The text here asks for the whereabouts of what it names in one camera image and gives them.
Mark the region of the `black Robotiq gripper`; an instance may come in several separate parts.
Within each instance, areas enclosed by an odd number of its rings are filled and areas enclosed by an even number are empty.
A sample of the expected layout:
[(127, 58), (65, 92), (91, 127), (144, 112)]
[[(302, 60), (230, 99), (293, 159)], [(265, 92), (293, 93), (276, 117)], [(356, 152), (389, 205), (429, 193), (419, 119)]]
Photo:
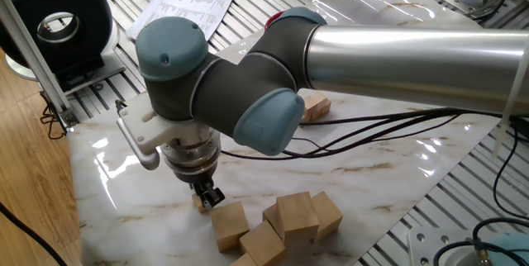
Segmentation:
[(198, 173), (177, 172), (177, 178), (190, 184), (190, 188), (197, 194), (206, 209), (212, 209), (225, 199), (220, 188), (216, 188), (212, 176), (214, 170), (200, 171)]

